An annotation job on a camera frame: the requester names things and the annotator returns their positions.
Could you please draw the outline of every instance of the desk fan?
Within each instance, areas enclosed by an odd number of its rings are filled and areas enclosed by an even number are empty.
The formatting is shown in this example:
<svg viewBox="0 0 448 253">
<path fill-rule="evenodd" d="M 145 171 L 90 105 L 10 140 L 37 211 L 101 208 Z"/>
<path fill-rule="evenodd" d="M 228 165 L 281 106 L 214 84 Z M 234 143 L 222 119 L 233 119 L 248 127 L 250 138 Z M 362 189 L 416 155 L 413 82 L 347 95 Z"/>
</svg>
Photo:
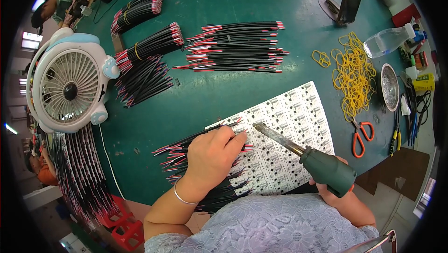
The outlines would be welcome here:
<svg viewBox="0 0 448 253">
<path fill-rule="evenodd" d="M 44 132 L 75 133 L 88 122 L 96 125 L 108 118 L 104 94 L 109 80 L 119 75 L 98 37 L 61 28 L 31 61 L 26 102 Z"/>
</svg>

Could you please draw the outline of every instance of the led strip board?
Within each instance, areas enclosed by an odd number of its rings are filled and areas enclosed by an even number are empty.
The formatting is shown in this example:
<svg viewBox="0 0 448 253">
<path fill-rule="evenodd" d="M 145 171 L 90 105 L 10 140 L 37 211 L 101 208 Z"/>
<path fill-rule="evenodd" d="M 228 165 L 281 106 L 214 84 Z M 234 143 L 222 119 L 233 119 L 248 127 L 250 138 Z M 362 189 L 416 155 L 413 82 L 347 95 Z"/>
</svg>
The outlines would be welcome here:
<svg viewBox="0 0 448 253">
<path fill-rule="evenodd" d="M 334 155 L 333 141 L 327 117 L 314 82 L 308 82 L 286 93 L 266 100 L 252 108 L 235 114 L 225 121 L 242 121 L 232 127 L 235 133 L 247 132 L 246 144 L 254 149 L 241 152 L 239 163 L 232 167 L 229 175 L 245 169 L 232 186 L 249 178 L 246 186 L 236 189 L 236 194 L 252 190 L 256 195 L 280 195 L 295 189 L 311 178 L 310 173 L 299 163 L 299 157 L 277 142 L 252 127 L 253 123 L 265 123 L 302 147 L 311 146 L 329 155 Z M 220 124 L 216 122 L 208 127 Z"/>
</svg>

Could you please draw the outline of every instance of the pliers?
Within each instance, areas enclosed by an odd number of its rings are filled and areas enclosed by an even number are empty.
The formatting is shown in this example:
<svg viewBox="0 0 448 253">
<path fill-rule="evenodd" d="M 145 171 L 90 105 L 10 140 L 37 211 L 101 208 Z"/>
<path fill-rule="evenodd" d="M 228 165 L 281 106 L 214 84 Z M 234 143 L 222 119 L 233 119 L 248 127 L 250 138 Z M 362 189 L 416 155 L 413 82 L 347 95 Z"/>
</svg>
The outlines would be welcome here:
<svg viewBox="0 0 448 253">
<path fill-rule="evenodd" d="M 364 143 L 362 143 L 362 139 L 359 136 L 358 129 L 360 129 L 362 131 L 362 134 L 364 134 L 364 137 L 367 139 L 367 141 L 373 140 L 373 137 L 375 136 L 375 130 L 373 129 L 373 125 L 370 122 L 361 122 L 358 124 L 358 122 L 355 120 L 355 118 L 352 118 L 352 124 L 353 124 L 353 126 L 355 126 L 355 134 L 353 135 L 352 152 L 356 158 L 360 158 L 364 155 L 365 148 L 364 148 Z M 370 127 L 370 129 L 372 131 L 372 136 L 370 138 L 367 136 L 366 130 L 364 129 L 363 125 L 368 125 Z M 356 154 L 356 140 L 358 140 L 359 144 L 361 144 L 362 151 L 361 151 L 360 155 Z"/>
<path fill-rule="evenodd" d="M 398 144 L 396 150 L 400 151 L 401 148 L 401 131 L 400 131 L 400 107 L 395 110 L 395 130 L 393 132 L 391 146 L 389 147 L 389 156 L 393 157 L 393 152 L 395 149 L 395 140 L 398 138 Z"/>
</svg>

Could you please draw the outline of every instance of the woman's left hand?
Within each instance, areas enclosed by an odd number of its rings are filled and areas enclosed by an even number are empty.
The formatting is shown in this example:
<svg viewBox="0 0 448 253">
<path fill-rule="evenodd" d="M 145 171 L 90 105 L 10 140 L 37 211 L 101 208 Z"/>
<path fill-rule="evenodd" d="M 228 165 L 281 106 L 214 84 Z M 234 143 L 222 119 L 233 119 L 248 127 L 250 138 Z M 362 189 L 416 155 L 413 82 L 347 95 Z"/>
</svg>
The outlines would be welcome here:
<svg viewBox="0 0 448 253">
<path fill-rule="evenodd" d="M 182 181 L 205 196 L 227 177 L 246 139 L 246 133 L 235 135 L 227 126 L 199 135 L 188 147 L 188 168 Z"/>
</svg>

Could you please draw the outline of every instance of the red plastic stool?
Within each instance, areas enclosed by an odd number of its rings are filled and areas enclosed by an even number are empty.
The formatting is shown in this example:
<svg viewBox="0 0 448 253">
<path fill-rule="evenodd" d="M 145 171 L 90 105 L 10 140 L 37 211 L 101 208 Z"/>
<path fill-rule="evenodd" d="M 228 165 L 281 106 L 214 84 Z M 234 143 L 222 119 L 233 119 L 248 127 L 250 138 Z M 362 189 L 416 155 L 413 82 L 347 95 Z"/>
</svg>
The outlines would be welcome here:
<svg viewBox="0 0 448 253">
<path fill-rule="evenodd" d="M 123 202 L 125 200 L 123 200 L 120 197 L 116 197 L 114 195 L 112 195 L 112 199 L 114 200 L 115 204 L 118 206 L 119 210 L 115 211 L 112 214 L 106 214 L 103 213 L 103 216 L 99 216 L 97 215 L 97 219 L 98 221 L 104 225 L 107 228 L 112 228 L 117 226 L 118 224 L 120 224 L 122 221 L 125 221 L 126 219 L 128 219 L 129 217 L 133 217 L 134 215 L 132 214 L 132 212 L 127 212 L 126 208 L 123 205 Z M 116 221 L 111 220 L 112 217 L 117 216 L 119 217 Z"/>
<path fill-rule="evenodd" d="M 116 232 L 120 227 L 125 232 L 123 235 Z M 145 241 L 145 237 L 143 235 L 143 224 L 138 220 L 137 222 L 122 220 L 120 224 L 118 224 L 115 229 L 113 229 L 112 237 L 121 247 L 128 251 L 133 251 Z M 129 243 L 130 239 L 136 240 L 137 243 L 131 245 L 131 243 Z"/>
</svg>

